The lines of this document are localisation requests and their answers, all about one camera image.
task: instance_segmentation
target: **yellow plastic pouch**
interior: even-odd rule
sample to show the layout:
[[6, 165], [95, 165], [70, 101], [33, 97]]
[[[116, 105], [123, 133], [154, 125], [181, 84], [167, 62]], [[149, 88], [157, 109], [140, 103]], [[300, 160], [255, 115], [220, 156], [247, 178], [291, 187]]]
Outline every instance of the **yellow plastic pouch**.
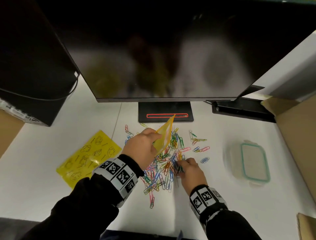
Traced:
[[153, 146], [157, 150], [157, 155], [159, 155], [170, 143], [172, 123], [175, 115], [173, 115], [169, 120], [161, 126], [156, 132], [162, 134], [162, 137], [153, 143]]
[[91, 177], [92, 170], [109, 158], [115, 157], [121, 150], [100, 130], [82, 148], [62, 163], [56, 171], [73, 189], [80, 179]]

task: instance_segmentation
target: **person's left hand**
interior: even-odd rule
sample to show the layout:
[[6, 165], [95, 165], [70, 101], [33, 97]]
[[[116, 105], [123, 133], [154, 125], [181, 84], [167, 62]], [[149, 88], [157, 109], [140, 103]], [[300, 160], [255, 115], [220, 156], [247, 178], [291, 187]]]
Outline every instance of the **person's left hand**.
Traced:
[[157, 155], [153, 142], [161, 138], [152, 128], [146, 128], [140, 134], [131, 137], [123, 148], [122, 154], [130, 156], [142, 170], [145, 170]]

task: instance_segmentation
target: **monitor stand base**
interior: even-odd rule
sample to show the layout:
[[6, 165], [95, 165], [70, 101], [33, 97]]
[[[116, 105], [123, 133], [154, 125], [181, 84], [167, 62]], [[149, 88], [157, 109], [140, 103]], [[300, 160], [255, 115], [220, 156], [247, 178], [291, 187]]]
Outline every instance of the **monitor stand base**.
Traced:
[[140, 102], [138, 121], [140, 123], [165, 123], [175, 115], [174, 122], [193, 122], [190, 102]]

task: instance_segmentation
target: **computer monitor screen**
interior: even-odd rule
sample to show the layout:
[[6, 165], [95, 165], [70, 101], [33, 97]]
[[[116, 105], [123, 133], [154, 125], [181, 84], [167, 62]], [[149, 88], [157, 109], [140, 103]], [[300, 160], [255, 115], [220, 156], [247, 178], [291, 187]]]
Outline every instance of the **computer monitor screen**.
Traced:
[[100, 102], [234, 99], [316, 29], [280, 1], [39, 5]]

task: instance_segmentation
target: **plastic container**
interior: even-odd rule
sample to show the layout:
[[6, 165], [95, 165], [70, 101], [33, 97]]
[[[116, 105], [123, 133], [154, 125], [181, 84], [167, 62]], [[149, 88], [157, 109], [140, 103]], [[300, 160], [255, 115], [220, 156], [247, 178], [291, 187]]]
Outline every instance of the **plastic container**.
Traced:
[[234, 144], [230, 149], [233, 176], [246, 179], [254, 184], [270, 182], [270, 171], [262, 146], [244, 141]]

